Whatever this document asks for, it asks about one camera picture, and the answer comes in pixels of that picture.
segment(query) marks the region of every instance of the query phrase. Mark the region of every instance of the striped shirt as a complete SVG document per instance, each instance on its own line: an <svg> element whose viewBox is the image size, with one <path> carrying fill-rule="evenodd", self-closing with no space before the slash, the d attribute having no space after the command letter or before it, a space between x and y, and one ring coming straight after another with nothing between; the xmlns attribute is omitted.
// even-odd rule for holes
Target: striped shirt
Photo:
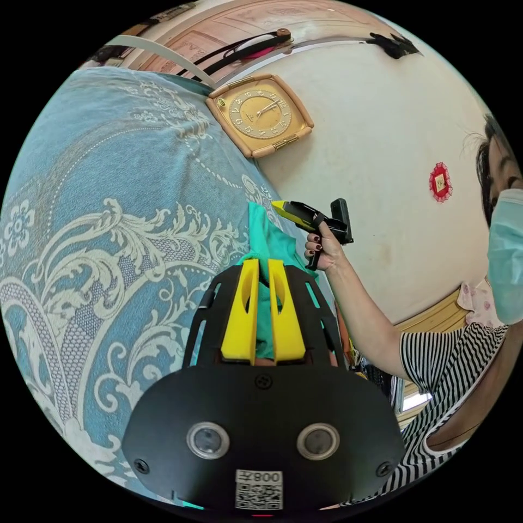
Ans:
<svg viewBox="0 0 523 523"><path fill-rule="evenodd" d="M385 486L374 496L405 486L451 458L463 445L432 451L427 438L440 429L469 397L490 367L503 343L507 327L491 329L471 323L448 333L402 333L403 367L419 388L432 399L403 431L406 453Z"/></svg>

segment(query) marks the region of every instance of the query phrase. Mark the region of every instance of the clock face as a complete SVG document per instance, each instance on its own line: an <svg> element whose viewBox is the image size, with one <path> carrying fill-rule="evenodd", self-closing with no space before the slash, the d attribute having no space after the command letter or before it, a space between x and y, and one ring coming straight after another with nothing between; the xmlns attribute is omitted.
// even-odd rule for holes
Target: clock face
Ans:
<svg viewBox="0 0 523 523"><path fill-rule="evenodd" d="M285 132L291 122L288 104L267 90L239 94L230 104L231 123L246 136L269 139Z"/></svg>

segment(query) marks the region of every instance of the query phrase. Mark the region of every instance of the gold clock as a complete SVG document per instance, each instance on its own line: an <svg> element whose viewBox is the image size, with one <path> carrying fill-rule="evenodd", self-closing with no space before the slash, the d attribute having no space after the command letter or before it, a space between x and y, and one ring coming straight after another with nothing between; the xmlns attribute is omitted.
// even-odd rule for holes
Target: gold clock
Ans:
<svg viewBox="0 0 523 523"><path fill-rule="evenodd" d="M300 99L276 75L248 76L222 86L206 104L247 158L274 153L314 127Z"/></svg>

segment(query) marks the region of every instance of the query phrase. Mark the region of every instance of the green fabric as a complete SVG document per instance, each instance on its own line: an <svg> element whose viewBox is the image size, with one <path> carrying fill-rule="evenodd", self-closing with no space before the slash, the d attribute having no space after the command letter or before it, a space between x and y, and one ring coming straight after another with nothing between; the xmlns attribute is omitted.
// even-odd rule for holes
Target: green fabric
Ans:
<svg viewBox="0 0 523 523"><path fill-rule="evenodd" d="M270 222L265 208L249 202L249 242L251 250L239 262L258 259L260 281L269 281L269 260L283 260L284 265L294 265L318 279L318 274L309 271L296 252L296 239L285 234ZM258 296L258 322L256 334L256 356L273 358L272 321L269 288L260 283Z"/></svg>

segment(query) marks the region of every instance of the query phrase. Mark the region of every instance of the bed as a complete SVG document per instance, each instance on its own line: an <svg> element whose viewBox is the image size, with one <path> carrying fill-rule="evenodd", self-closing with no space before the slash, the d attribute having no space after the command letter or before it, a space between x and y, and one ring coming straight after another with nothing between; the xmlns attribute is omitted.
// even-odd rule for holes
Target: bed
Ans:
<svg viewBox="0 0 523 523"><path fill-rule="evenodd" d="M90 466L149 497L123 431L141 394L181 367L214 275L248 252L248 202L303 249L272 211L278 194L213 120L209 91L152 72L74 72L31 129L0 215L0 305L25 383Z"/></svg>

